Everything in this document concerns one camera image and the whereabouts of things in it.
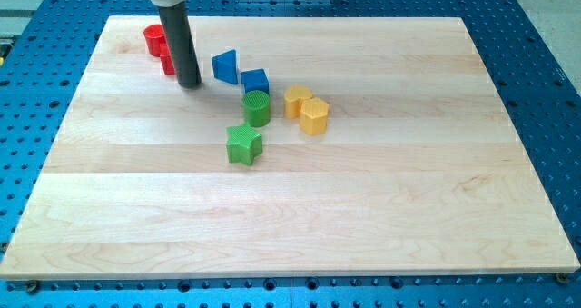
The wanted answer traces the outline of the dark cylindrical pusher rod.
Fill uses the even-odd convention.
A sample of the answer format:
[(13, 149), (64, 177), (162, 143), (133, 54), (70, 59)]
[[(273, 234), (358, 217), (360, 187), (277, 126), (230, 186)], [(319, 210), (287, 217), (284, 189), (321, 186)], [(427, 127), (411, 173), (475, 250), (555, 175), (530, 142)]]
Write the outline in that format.
[(195, 89), (202, 83), (185, 0), (151, 0), (157, 7), (178, 84)]

